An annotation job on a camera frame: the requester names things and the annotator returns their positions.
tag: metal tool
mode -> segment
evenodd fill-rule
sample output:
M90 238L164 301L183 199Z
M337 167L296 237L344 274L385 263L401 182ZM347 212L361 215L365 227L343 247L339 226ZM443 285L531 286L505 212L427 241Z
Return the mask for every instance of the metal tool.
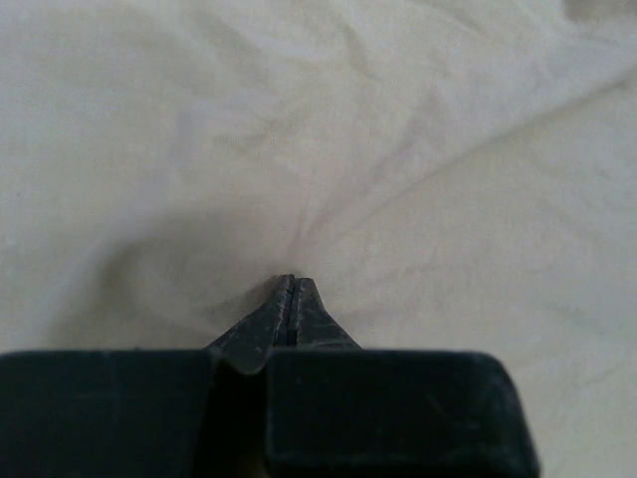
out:
M0 382L2 477L539 476L496 359L364 351L291 275L204 350L9 354Z

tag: crease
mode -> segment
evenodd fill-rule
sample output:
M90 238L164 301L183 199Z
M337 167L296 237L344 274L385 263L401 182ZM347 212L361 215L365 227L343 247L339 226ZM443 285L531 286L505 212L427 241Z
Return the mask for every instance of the crease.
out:
M468 15L458 15L460 11L453 12L439 5L432 5L427 0L407 0L407 2L433 12L437 15L440 15L444 20L456 26L459 30L462 30L465 33L480 37L485 35L483 28L480 26L480 24L478 24L478 22L471 19L471 17Z
M615 85L621 84L625 77L630 76L630 75L632 75L632 74L634 74L636 72L637 72L637 69L631 69L625 75L621 75L621 78L614 80L612 82L612 85L615 86ZM478 152L480 152L482 150L485 150L485 149L489 148L491 145L493 145L494 143L497 143L498 141L504 140L505 138L507 138L507 137L509 137L511 135L517 134L519 131L522 131L522 130L524 130L526 128L534 127L534 126L536 126L538 124L541 124L546 119L552 119L552 118L562 114L563 112L567 112L567 111L569 111L571 109L574 109L574 108L577 108L577 107L579 107L581 105L586 105L586 104L594 101L599 95L604 95L608 91L609 91L609 85L608 84L601 85L598 88L595 88L595 89L591 90L588 93L588 95L585 95L583 97L579 97L575 101L567 102L564 105L561 105L561 106L559 106L557 108L551 109L551 110L549 110L547 112L544 112L543 114L537 115L537 116L535 116L532 119L529 119L529 120L526 120L524 122L515 124L515 125L513 125L513 126L511 126L509 128L506 128L506 129L500 131L497 134L492 134L492 135L486 137L484 140L479 141L475 145L473 145L473 146L469 147L468 149L462 151L461 153L453 155L448 161L441 162L437 166L434 166L432 168L432 170L430 170L429 173L426 174L425 177L422 177L421 179L419 179L415 183L407 186L402 191L392 195L391 197L387 198L385 201L383 201L380 204L378 204L377 206L373 207L360 220L355 221L355 222L350 222L348 224L348 227L347 227L346 230L336 234L333 238L329 239L325 243L324 247L318 249L317 252L324 252L325 250L329 249L333 244L335 244L338 241L340 241L340 239L342 237L344 237L345 235L349 234L352 230L360 227L361 224L366 222L370 217L372 217L375 214L379 213L383 209L389 207L393 203L401 200L402 198L414 194L414 191L416 191L417 188L419 188L423 183L438 177L439 175L443 174L444 172L446 172L447 170L450 170L453 167L457 167L458 164L460 164L463 161L467 160L467 158L469 156L471 156L473 154L476 154L476 153L478 153Z

